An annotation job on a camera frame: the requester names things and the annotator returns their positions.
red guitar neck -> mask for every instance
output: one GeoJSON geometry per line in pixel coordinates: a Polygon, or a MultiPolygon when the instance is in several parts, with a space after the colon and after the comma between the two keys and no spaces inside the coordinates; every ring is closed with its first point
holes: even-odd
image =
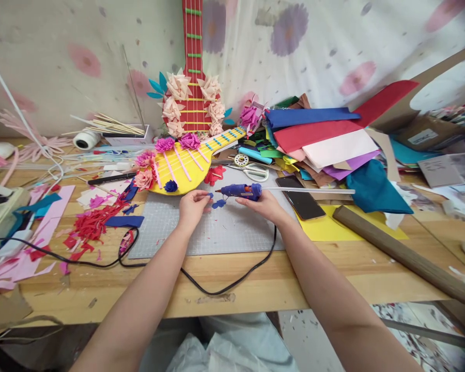
{"type": "Polygon", "coordinates": [[[205,79],[202,71],[202,5],[203,0],[182,0],[182,18],[184,22],[184,52],[186,55],[186,71],[184,74],[196,79],[205,79]]]}

cutting mat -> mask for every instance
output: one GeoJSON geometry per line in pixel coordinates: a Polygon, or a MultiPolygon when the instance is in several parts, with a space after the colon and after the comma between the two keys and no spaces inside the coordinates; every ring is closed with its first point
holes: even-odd
{"type": "MultiPolygon", "coordinates": [[[[226,168],[224,179],[214,186],[202,183],[201,190],[213,192],[222,186],[232,183],[251,184],[242,171],[226,168]]],[[[263,187],[275,187],[277,173],[270,170],[269,179],[262,183],[263,187]]],[[[295,217],[291,204],[281,191],[272,192],[281,206],[295,217]]],[[[222,194],[214,193],[214,200],[222,198],[222,194]]],[[[130,259],[150,258],[158,251],[165,239],[177,225],[179,219],[180,196],[166,196],[148,193],[145,202],[143,224],[139,228],[139,238],[129,253],[130,259]]],[[[234,197],[227,200],[223,208],[212,209],[204,214],[188,245],[189,256],[261,252],[268,251],[272,245],[274,225],[251,209],[239,205],[234,197]]],[[[277,234],[274,250],[283,250],[281,235],[277,234]]]]}

electrical wire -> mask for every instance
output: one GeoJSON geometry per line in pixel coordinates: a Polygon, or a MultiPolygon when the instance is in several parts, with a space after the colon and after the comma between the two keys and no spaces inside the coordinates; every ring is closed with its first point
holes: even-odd
{"type": "MultiPolygon", "coordinates": [[[[146,266],[146,262],[142,262],[142,263],[132,263],[132,264],[128,264],[128,263],[124,263],[122,261],[122,259],[129,253],[129,251],[131,250],[131,248],[133,248],[133,245],[136,243],[136,241],[138,240],[138,237],[140,236],[140,230],[137,228],[137,227],[132,227],[130,228],[126,234],[124,236],[127,236],[128,234],[130,234],[131,231],[135,231],[136,234],[134,236],[134,240],[133,242],[127,247],[127,249],[124,251],[124,252],[121,252],[120,249],[118,251],[118,254],[117,254],[117,259],[111,263],[108,263],[106,265],[101,265],[99,263],[94,263],[94,262],[90,262],[90,261],[73,261],[73,260],[70,260],[69,258],[66,258],[66,257],[63,257],[63,256],[60,256],[54,252],[51,252],[51,251],[47,251],[43,248],[40,248],[26,240],[22,240],[22,239],[18,239],[18,238],[0,238],[1,241],[8,241],[8,240],[17,240],[17,241],[20,241],[21,243],[24,243],[28,246],[30,246],[31,248],[33,249],[36,249],[37,251],[40,251],[40,252],[43,252],[49,256],[52,256],[60,261],[63,261],[63,262],[67,262],[68,264],[73,264],[73,265],[85,265],[85,266],[92,266],[92,267],[96,267],[96,268],[100,268],[100,269],[106,269],[106,268],[109,268],[113,265],[115,265],[116,263],[119,263],[121,266],[125,267],[125,268],[133,268],[133,267],[143,267],[143,266],[146,266]]],[[[240,284],[243,280],[245,280],[248,275],[250,275],[254,270],[258,269],[260,266],[262,266],[263,264],[265,264],[267,262],[267,260],[270,258],[270,256],[272,255],[272,252],[274,251],[274,246],[275,246],[275,241],[276,241],[276,238],[277,238],[277,226],[274,225],[274,239],[272,241],[272,246],[270,247],[270,251],[268,252],[267,256],[262,260],[260,261],[259,263],[257,263],[256,265],[254,265],[251,269],[249,269],[247,271],[247,273],[245,275],[243,275],[242,277],[240,277],[238,280],[236,280],[235,282],[229,284],[227,287],[217,291],[217,292],[209,292],[207,290],[205,290],[190,274],[188,274],[188,272],[183,269],[181,267],[181,272],[190,280],[191,283],[193,283],[193,285],[198,288],[201,292],[203,292],[204,294],[206,295],[209,295],[209,296],[218,296],[218,295],[222,295],[223,293],[233,289],[234,287],[236,287],[238,284],[240,284]]]]}

white container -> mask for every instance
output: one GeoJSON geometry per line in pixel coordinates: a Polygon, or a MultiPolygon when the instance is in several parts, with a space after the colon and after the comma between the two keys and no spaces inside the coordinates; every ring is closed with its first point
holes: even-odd
{"type": "MultiPolygon", "coordinates": [[[[141,124],[129,124],[136,128],[141,128],[141,124]]],[[[153,143],[153,130],[149,125],[145,125],[146,131],[145,136],[140,138],[131,137],[106,137],[105,139],[112,146],[123,146],[123,145],[151,145],[153,143]]]]}

hand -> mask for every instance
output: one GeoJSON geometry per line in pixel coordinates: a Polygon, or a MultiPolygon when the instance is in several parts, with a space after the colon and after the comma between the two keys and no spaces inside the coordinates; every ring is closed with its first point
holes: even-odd
{"type": "Polygon", "coordinates": [[[240,197],[236,198],[236,201],[241,205],[253,209],[275,225],[292,220],[283,207],[279,205],[274,195],[268,190],[262,191],[262,195],[258,201],[240,197]]]}
{"type": "Polygon", "coordinates": [[[193,190],[181,198],[178,227],[192,233],[203,213],[210,213],[212,200],[205,190],[193,190]]]}

